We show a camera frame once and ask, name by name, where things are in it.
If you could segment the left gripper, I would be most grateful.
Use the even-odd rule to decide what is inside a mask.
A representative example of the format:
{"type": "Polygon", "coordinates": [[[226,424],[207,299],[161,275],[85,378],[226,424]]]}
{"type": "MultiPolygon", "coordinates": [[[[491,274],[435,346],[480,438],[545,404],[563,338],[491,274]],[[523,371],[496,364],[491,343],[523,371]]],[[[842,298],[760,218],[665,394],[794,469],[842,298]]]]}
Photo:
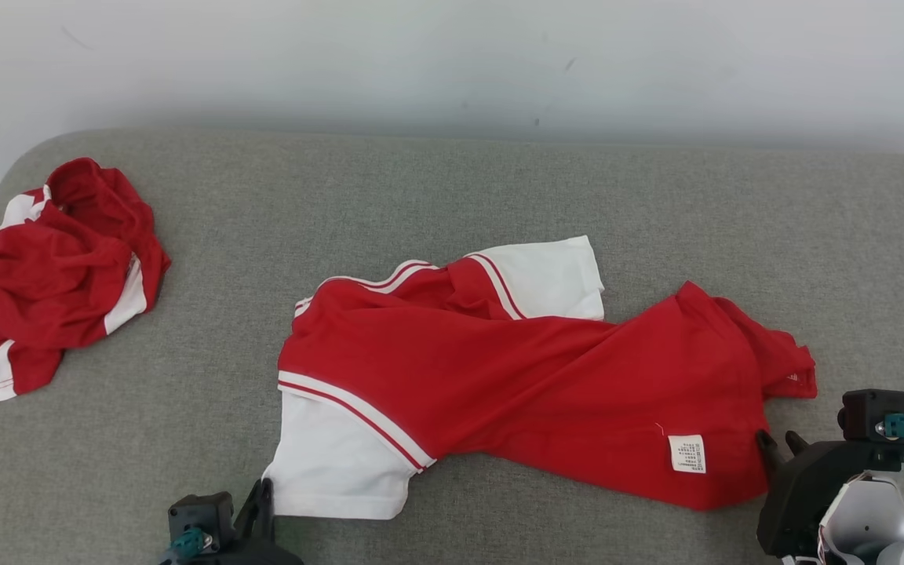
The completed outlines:
{"type": "Polygon", "coordinates": [[[272,479],[259,479],[234,521],[235,539],[215,553],[199,556],[199,565],[305,565],[275,543],[272,479]]]}

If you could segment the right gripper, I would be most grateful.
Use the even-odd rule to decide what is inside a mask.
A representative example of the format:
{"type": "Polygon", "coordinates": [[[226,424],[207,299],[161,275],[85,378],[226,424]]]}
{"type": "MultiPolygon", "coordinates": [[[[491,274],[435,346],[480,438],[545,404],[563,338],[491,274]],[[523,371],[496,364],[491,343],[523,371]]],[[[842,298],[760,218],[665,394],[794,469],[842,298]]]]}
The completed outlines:
{"type": "Polygon", "coordinates": [[[790,459],[782,457],[767,430],[756,432],[768,485],[756,537],[764,553],[776,558],[815,557],[818,523],[844,484],[868,471],[900,472],[904,465],[904,446],[808,443],[793,430],[785,433],[785,442],[790,459]]]}

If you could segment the red and white spread shorts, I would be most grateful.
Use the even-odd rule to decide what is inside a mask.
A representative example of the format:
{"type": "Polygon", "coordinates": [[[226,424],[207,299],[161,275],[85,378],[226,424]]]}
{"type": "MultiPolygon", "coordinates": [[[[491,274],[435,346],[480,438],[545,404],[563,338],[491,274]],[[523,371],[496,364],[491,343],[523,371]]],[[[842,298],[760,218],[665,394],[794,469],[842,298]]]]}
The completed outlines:
{"type": "Polygon", "coordinates": [[[817,395],[807,348],[692,282],[620,324],[602,294],[584,236],[324,280],[279,355],[275,514],[392,519],[469,453],[697,511],[763,494],[764,402],[817,395]]]}

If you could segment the red jersey with Bulls lettering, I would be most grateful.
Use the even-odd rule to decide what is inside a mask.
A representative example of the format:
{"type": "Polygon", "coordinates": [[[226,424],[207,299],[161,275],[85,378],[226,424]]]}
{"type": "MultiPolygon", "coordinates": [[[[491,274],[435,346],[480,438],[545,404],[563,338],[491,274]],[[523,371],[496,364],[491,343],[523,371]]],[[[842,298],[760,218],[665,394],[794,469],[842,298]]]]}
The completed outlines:
{"type": "Polygon", "coordinates": [[[0,224],[0,402],[151,311],[170,265],[153,210],[118,169],[75,159],[12,198],[0,224]]]}

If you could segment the grey fabric sofa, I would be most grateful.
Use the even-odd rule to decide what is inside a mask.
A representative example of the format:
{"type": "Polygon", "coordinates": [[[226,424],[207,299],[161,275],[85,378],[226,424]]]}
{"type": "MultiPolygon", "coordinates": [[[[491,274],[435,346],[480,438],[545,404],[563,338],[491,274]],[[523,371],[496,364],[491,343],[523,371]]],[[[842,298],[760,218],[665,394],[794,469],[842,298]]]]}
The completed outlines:
{"type": "Polygon", "coordinates": [[[818,398],[774,433],[839,439],[842,395],[904,390],[904,156],[107,129],[36,144],[115,167],[172,265],[153,312],[0,402],[0,565],[157,565],[186,494],[245,500],[279,443],[291,308],[333,275],[383,279],[506,243],[587,235],[621,322],[685,280],[807,344],[818,398]]]}

